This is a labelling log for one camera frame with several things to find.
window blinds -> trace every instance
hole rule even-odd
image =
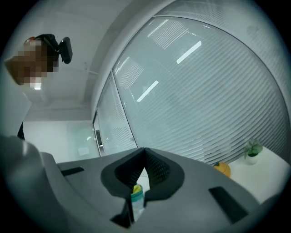
[[[279,32],[254,1],[176,0],[156,15],[204,22],[239,39],[268,67],[291,116],[290,55]]]
[[[289,152],[281,92],[239,40],[194,20],[155,17],[130,41],[113,72],[138,147],[214,164],[258,139]]]

potted plant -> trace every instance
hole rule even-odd
[[[255,164],[261,157],[263,146],[256,140],[251,139],[245,147],[245,160],[249,164]]]

